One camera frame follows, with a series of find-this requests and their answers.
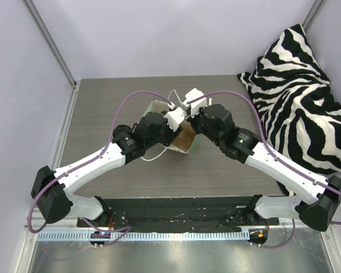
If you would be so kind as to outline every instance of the metal frame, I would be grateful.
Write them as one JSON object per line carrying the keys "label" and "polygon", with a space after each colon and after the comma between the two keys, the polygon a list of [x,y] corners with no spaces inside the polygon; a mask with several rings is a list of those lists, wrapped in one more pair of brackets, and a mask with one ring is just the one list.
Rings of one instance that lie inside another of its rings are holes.
{"label": "metal frame", "polygon": [[31,258],[34,253],[37,234],[32,234],[29,231],[24,231],[26,233],[26,239],[23,244],[22,252],[18,260],[16,267],[16,273],[27,273],[29,270]]}
{"label": "metal frame", "polygon": [[75,88],[76,86],[76,81],[74,80],[70,70],[68,69],[60,51],[58,50],[51,34],[49,33],[47,27],[45,26],[38,10],[36,9],[34,3],[32,0],[22,0],[24,5],[26,6],[28,12],[30,13],[34,23],[36,24],[38,30],[42,34],[44,40],[46,41],[49,49],[52,51],[55,59],[57,60],[59,66],[63,70],[64,74],[66,75],[69,83],[71,84],[72,87]]}
{"label": "metal frame", "polygon": [[336,243],[334,230],[334,226],[327,229],[322,233],[322,239],[334,272],[341,272],[341,250]]}
{"label": "metal frame", "polygon": [[313,20],[317,17],[325,2],[326,0],[314,0],[310,10],[302,22],[302,27],[305,29],[305,31],[308,31],[308,29],[311,27]]}
{"label": "metal frame", "polygon": [[57,145],[56,145],[56,152],[52,161],[52,169],[56,169],[59,167],[64,151],[64,146],[66,144],[66,139],[69,131],[69,125],[70,121],[72,119],[72,114],[74,111],[74,106],[76,105],[76,100],[77,100],[77,95],[78,95],[78,90],[80,88],[81,81],[79,81],[76,86],[74,87],[72,94],[70,95],[68,104],[67,104],[67,111],[64,116],[64,121],[62,124],[62,129],[60,136],[57,140]]}

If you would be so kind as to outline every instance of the white wall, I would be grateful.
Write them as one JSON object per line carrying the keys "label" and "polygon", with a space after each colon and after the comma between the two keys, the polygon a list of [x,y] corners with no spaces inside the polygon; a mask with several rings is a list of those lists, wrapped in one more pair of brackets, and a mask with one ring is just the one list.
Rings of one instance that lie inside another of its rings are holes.
{"label": "white wall", "polygon": [[312,2],[34,0],[76,79],[251,71]]}
{"label": "white wall", "polygon": [[[332,93],[341,103],[341,0],[326,1],[307,35],[317,61],[331,80]],[[341,221],[341,205],[334,220]],[[341,226],[337,239],[341,245]]]}
{"label": "white wall", "polygon": [[30,190],[52,161],[70,91],[22,1],[0,1],[0,273],[18,258]]}

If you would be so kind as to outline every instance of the black and white striped cushion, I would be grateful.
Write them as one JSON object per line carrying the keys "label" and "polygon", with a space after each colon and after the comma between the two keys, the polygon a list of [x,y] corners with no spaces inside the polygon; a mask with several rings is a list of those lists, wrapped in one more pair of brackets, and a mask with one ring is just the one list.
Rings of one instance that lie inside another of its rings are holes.
{"label": "black and white striped cushion", "polygon": [[341,171],[341,105],[301,25],[287,28],[257,59],[255,71],[238,77],[269,144],[313,172]]}

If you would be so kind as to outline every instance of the purple cable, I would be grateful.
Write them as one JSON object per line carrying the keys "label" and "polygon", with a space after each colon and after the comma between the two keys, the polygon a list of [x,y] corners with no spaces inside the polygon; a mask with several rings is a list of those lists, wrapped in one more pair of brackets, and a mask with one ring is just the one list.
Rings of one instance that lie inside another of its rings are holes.
{"label": "purple cable", "polygon": [[[115,113],[115,118],[114,118],[114,121],[113,121],[113,125],[111,127],[111,131],[110,131],[110,136],[109,136],[109,139],[107,140],[107,143],[105,145],[105,147],[103,148],[103,150],[101,151],[100,155],[97,155],[95,156],[94,158],[88,160],[87,162],[84,162],[76,167],[73,167],[72,169],[68,170],[67,173],[62,173],[60,176],[56,177],[55,179],[53,179],[51,182],[49,182],[39,193],[38,195],[34,198],[33,200],[33,203],[32,205],[30,206],[30,209],[29,209],[29,214],[28,214],[28,229],[31,233],[38,233],[38,232],[41,232],[45,226],[47,225],[47,223],[44,223],[40,228],[38,229],[33,229],[33,226],[32,226],[32,215],[33,215],[33,211],[34,211],[34,208],[35,208],[35,205],[36,203],[38,202],[39,198],[43,195],[44,192],[46,192],[47,189],[49,189],[55,182],[59,181],[60,179],[62,179],[64,176],[94,162],[95,160],[99,159],[107,150],[107,148],[109,147],[110,143],[111,143],[111,140],[113,139],[113,131],[115,129],[115,124],[116,124],[116,121],[119,117],[119,113],[122,109],[122,107],[124,106],[124,104],[133,96],[137,95],[137,94],[150,94],[150,95],[154,95],[156,97],[159,97],[161,98],[162,100],[166,101],[167,103],[169,103],[170,105],[172,104],[172,102],[167,99],[166,97],[164,97],[163,95],[161,94],[158,94],[158,93],[155,93],[155,92],[152,92],[152,91],[146,91],[146,90],[142,90],[142,91],[136,91],[136,92],[133,92],[131,93],[130,95],[128,95],[123,101],[122,103],[120,104],[117,112]],[[96,229],[96,227],[94,225],[92,225],[90,222],[88,223],[88,225],[94,229]]]}
{"label": "purple cable", "polygon": [[[336,193],[337,195],[341,196],[341,192],[328,186],[328,185],[324,185],[323,183],[319,182],[319,181],[316,181],[314,180],[312,177],[306,175],[305,173],[301,172],[300,170],[294,168],[293,166],[289,165],[287,162],[283,161],[282,159],[280,159],[279,157],[277,157],[272,149],[269,147],[268,143],[267,143],[267,140],[265,139],[264,137],[264,131],[263,131],[263,127],[261,126],[261,122],[260,122],[260,118],[259,118],[259,115],[254,107],[254,105],[252,104],[252,102],[247,98],[245,97],[244,95],[241,95],[235,91],[230,91],[230,90],[222,90],[222,91],[216,91],[216,92],[211,92],[209,94],[206,94],[206,95],[203,95],[199,98],[196,98],[195,100],[191,100],[191,101],[188,101],[189,104],[191,104],[192,102],[195,102],[195,101],[198,101],[202,98],[206,98],[206,97],[210,97],[210,96],[213,96],[213,95],[217,95],[217,94],[231,94],[231,95],[235,95],[239,98],[242,98],[246,103],[249,104],[249,106],[251,107],[255,117],[256,117],[256,120],[257,120],[257,126],[259,128],[259,132],[260,132],[260,137],[261,137],[261,141],[262,143],[264,144],[265,148],[268,150],[268,152],[274,157],[274,159],[278,162],[280,162],[281,164],[283,164],[284,166],[286,166],[287,168],[291,169],[293,172],[299,174],[300,176],[304,177],[305,179],[308,179],[309,181],[311,181],[312,183],[316,184],[316,185],[319,185],[321,187],[324,187],[325,189],[328,189],[329,191],[333,192],[333,193]],[[341,225],[341,222],[336,222],[336,221],[331,221],[332,224],[336,224],[336,225]]]}
{"label": "purple cable", "polygon": [[116,239],[114,239],[114,240],[112,240],[112,241],[110,241],[110,242],[104,243],[103,246],[111,246],[111,245],[113,245],[113,244],[116,243],[118,240],[120,240],[121,238],[123,238],[123,237],[125,236],[125,234],[127,234],[127,233],[130,231],[130,229],[131,229],[131,228],[128,226],[128,229],[125,230],[125,231],[123,232],[123,234],[121,234],[118,238],[116,238]]}

